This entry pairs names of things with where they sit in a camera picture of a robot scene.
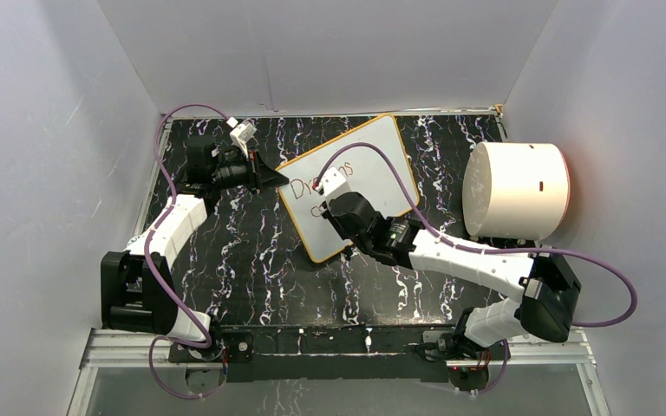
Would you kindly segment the yellow framed whiteboard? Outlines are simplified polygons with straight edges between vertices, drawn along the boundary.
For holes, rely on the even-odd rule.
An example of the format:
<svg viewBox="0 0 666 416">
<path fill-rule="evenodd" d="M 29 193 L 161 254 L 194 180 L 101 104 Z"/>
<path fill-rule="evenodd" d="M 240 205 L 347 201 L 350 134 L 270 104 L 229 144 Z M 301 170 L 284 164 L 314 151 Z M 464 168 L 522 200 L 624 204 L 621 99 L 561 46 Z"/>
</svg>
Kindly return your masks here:
<svg viewBox="0 0 666 416">
<path fill-rule="evenodd" d="M 378 116 L 283 163 L 277 171 L 290 183 L 279 188 L 281 199 L 314 263 L 323 263 L 350 245 L 350 241 L 342 240 L 330 222 L 322 218 L 324 198 L 313 190 L 314 180 L 336 151 L 358 142 L 370 143 L 380 149 L 400 176 L 409 197 L 416 204 L 420 202 L 411 162 L 391 114 Z M 351 148 L 338 156 L 331 166 L 347 179 L 352 191 L 360 192 L 383 216 L 401 216 L 411 210 L 394 174 L 374 150 L 365 146 Z"/>
</svg>

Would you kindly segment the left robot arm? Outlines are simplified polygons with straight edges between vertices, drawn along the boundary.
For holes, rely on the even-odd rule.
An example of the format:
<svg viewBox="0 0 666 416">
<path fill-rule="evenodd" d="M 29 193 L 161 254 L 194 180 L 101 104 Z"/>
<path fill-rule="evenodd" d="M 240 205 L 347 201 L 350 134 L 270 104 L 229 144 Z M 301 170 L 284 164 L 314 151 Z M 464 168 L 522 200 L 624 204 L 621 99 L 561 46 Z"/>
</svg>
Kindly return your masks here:
<svg viewBox="0 0 666 416">
<path fill-rule="evenodd" d="M 160 215 L 122 251 L 101 260 L 101 321 L 104 328 L 164 335 L 183 342 L 204 361 L 224 350 L 212 318 L 189 309 L 173 286 L 172 267 L 191 236 L 214 211 L 221 193 L 244 187 L 259 194 L 289 184 L 254 148 L 223 149 L 204 136 L 187 142 L 180 182 Z"/>
</svg>

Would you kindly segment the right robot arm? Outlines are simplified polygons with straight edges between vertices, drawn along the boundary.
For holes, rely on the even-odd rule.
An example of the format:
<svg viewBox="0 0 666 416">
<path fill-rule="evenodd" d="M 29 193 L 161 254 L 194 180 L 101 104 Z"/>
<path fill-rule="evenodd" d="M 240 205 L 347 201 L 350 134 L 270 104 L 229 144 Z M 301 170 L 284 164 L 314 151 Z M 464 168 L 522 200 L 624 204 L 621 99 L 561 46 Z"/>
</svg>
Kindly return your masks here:
<svg viewBox="0 0 666 416">
<path fill-rule="evenodd" d="M 428 360 L 475 359 L 521 335 L 554 343 L 569 337 L 581 287 L 560 255 L 530 256 L 435 237 L 420 220 L 383 216 L 358 192 L 323 202 L 323 218 L 339 237 L 379 263 L 440 272 L 504 296 L 486 307 L 464 309 L 451 335 L 416 347 Z"/>
</svg>

